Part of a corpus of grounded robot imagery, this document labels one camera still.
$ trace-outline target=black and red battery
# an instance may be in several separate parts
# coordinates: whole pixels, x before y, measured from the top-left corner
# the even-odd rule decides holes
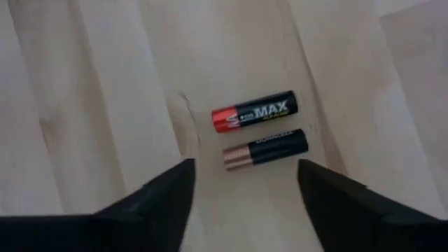
[[[211,112],[217,132],[228,132],[240,127],[289,116],[298,112],[293,91],[273,94],[242,104],[220,108]]]

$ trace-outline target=battery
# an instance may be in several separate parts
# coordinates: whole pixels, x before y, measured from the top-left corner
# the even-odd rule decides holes
[[[224,168],[228,171],[259,165],[308,151],[305,133],[301,129],[283,132],[223,151]]]
[[[211,112],[217,132],[228,132],[240,127],[289,116],[298,112],[293,91],[273,94],[242,104],[220,108]]]

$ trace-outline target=wood grain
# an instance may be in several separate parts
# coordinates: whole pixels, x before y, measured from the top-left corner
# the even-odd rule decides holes
[[[204,227],[205,251],[320,251],[295,181],[297,157],[228,173],[221,156],[226,147],[303,128],[311,151],[302,157],[326,163],[312,81],[288,4],[264,0],[140,4],[171,118],[189,116],[179,108],[182,94],[196,122],[193,129],[182,127],[178,120],[175,130],[177,135],[199,134],[195,204]],[[215,132],[212,109],[284,90],[295,91],[298,115],[229,134]]]
[[[349,175],[439,218],[445,210],[369,0],[290,0]]]
[[[375,0],[379,16],[389,15],[429,0]]]
[[[58,188],[8,3],[0,1],[0,214],[59,214]]]
[[[445,209],[448,209],[447,9],[447,1],[435,0],[381,19]]]
[[[136,3],[77,3],[130,192],[181,160],[165,96]]]
[[[125,195],[102,91],[69,0],[10,1],[64,212]]]

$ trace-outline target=black plastic object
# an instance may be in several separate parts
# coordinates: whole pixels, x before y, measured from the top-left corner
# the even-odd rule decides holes
[[[0,218],[0,251],[179,251],[194,184],[189,159],[92,215]]]
[[[286,158],[308,151],[307,138],[301,129],[275,134],[248,143],[254,165]]]
[[[298,182],[326,252],[448,251],[448,222],[383,197],[308,160]]]

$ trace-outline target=aa battery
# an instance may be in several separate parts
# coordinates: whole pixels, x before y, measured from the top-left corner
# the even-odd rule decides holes
[[[217,132],[227,132],[240,127],[289,116],[298,112],[293,91],[273,94],[211,113],[213,126]]]
[[[297,129],[224,150],[224,168],[232,170],[259,165],[307,151],[305,133]]]

